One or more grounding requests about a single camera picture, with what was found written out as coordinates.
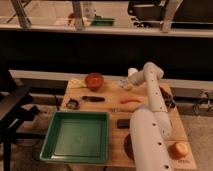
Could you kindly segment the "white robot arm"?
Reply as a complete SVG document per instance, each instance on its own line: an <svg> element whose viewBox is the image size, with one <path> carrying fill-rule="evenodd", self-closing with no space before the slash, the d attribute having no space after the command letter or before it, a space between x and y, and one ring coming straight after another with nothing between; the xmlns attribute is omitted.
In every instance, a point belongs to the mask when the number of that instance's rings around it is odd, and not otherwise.
<svg viewBox="0 0 213 171"><path fill-rule="evenodd" d="M164 140L172 134L172 124L159 88L164 71L153 62L121 79L126 89L146 83L148 106L139 105L130 118L130 137L136 171L174 171Z"/></svg>

